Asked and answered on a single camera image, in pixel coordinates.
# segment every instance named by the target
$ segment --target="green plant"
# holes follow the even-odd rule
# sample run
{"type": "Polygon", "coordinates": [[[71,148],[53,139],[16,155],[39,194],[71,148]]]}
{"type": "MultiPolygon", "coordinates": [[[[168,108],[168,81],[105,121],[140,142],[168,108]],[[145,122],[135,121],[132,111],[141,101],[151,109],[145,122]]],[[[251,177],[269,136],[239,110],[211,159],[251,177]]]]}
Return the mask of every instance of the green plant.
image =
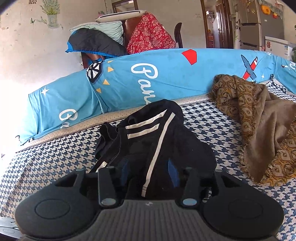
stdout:
{"type": "Polygon", "coordinates": [[[293,61],[294,63],[296,63],[296,48],[293,48],[293,49],[292,49],[292,52],[293,52],[293,54],[292,54],[292,61],[293,61]]]}
{"type": "Polygon", "coordinates": [[[43,6],[40,5],[43,12],[47,15],[59,14],[59,3],[57,0],[42,0],[43,6]]]}

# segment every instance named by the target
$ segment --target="wooden door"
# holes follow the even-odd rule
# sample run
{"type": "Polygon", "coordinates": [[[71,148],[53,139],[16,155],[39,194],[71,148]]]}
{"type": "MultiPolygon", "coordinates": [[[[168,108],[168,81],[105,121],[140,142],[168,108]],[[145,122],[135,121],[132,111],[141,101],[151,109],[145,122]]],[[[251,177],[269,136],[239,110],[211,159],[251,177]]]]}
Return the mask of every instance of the wooden door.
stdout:
{"type": "Polygon", "coordinates": [[[233,48],[232,25],[228,0],[216,5],[220,48],[233,48]]]}

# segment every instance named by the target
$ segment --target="white pillow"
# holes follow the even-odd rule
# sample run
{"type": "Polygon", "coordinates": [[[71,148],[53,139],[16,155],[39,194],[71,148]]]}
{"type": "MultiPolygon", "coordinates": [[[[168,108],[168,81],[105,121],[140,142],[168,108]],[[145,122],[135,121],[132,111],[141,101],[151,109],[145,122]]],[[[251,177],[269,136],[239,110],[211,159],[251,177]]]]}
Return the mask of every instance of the white pillow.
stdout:
{"type": "Polygon", "coordinates": [[[70,33],[72,34],[74,31],[80,28],[89,28],[89,29],[99,30],[104,34],[108,35],[110,38],[112,38],[116,42],[123,45],[123,37],[122,37],[123,27],[122,27],[121,21],[107,22],[107,23],[97,23],[97,22],[83,23],[83,24],[77,25],[74,28],[71,28],[70,33]]]}
{"type": "Polygon", "coordinates": [[[118,12],[102,15],[96,19],[96,22],[105,23],[111,21],[122,21],[130,18],[136,18],[144,15],[146,11],[144,10],[133,10],[128,12],[118,12]]]}

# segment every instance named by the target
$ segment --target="ribbed surface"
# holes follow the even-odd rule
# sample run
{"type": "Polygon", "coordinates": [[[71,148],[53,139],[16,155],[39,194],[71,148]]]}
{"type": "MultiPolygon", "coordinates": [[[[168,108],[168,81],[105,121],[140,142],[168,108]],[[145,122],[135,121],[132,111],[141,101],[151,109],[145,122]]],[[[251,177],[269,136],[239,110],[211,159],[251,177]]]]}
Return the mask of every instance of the ribbed surface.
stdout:
{"type": "MultiPolygon", "coordinates": [[[[116,209],[103,210],[84,233],[67,241],[230,241],[202,221],[197,211],[174,201],[126,200],[116,209]]],[[[276,241],[269,238],[264,241],[276,241]]],[[[25,237],[22,241],[31,241],[25,237]]]]}

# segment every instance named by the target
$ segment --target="white star print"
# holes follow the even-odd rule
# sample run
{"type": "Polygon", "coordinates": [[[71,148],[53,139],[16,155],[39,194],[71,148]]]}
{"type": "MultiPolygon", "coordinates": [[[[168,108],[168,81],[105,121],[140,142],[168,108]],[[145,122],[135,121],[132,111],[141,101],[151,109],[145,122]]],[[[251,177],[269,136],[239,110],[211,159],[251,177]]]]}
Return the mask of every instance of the white star print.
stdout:
{"type": "Polygon", "coordinates": [[[44,94],[44,97],[46,98],[46,92],[49,91],[50,89],[46,89],[46,86],[44,87],[43,91],[41,92],[42,94],[44,94]]]}

